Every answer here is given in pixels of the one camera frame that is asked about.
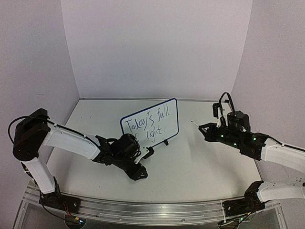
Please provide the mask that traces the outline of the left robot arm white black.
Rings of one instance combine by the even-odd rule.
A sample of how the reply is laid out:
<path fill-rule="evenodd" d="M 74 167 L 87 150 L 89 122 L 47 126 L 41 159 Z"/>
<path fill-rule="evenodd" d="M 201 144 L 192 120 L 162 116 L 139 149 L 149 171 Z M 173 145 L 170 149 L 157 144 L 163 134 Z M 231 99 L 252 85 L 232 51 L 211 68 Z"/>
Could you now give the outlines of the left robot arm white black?
<path fill-rule="evenodd" d="M 40 158 L 42 146 L 59 148 L 92 162 L 114 165 L 133 181 L 148 177 L 146 168 L 136 159 L 141 155 L 135 136 L 123 134 L 119 139 L 86 135 L 52 121 L 47 110 L 40 108 L 31 115 L 12 120 L 8 136 L 13 143 L 13 155 L 26 168 L 46 200 L 55 208 L 64 203 L 56 178 Z"/>

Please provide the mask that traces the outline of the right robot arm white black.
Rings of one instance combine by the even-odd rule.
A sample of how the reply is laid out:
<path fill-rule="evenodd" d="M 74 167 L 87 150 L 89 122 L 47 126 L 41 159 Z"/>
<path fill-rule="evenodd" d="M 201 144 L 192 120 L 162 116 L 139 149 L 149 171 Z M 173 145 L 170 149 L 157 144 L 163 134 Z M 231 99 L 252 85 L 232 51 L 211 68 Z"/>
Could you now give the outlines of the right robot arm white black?
<path fill-rule="evenodd" d="M 257 161 L 272 162 L 285 167 L 305 171 L 305 150 L 282 143 L 275 138 L 252 133 L 247 114 L 241 111 L 230 112 L 227 117 L 219 116 L 218 123 L 198 126 L 207 142 L 218 142 L 236 148 L 241 155 Z M 283 184 L 278 182 L 253 182 L 245 191 L 244 199 L 249 204 L 264 203 L 270 200 L 304 198 L 305 182 Z"/>

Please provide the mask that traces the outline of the blue framed whiteboard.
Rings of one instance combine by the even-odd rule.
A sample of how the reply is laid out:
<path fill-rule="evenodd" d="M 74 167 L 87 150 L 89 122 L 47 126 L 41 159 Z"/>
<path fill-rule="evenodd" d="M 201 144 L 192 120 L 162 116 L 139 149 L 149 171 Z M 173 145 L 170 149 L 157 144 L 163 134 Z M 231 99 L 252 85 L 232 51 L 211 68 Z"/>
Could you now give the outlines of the blue framed whiteboard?
<path fill-rule="evenodd" d="M 175 98 L 121 118 L 123 134 L 136 137 L 141 147 L 154 147 L 178 135 L 178 103 Z"/>

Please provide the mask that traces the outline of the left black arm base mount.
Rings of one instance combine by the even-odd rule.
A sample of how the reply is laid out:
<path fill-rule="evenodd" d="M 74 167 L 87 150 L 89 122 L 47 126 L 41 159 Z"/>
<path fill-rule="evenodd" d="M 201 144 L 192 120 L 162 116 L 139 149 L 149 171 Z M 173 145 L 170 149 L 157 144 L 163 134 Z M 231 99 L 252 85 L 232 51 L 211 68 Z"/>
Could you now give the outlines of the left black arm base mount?
<path fill-rule="evenodd" d="M 40 192 L 39 203 L 45 207 L 66 211 L 69 213 L 78 213 L 81 200 L 76 197 L 61 194 L 59 191 L 43 194 Z"/>

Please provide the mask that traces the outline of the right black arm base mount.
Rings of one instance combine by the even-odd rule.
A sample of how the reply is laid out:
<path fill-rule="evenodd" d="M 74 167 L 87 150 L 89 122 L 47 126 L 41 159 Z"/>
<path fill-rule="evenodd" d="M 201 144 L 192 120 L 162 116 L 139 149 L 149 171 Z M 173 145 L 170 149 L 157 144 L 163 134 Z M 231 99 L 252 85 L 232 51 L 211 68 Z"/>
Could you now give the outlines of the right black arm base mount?
<path fill-rule="evenodd" d="M 227 200 L 222 203 L 227 217 L 253 213 L 265 208 L 265 203 L 261 202 L 257 196 L 247 196 L 236 200 Z"/>

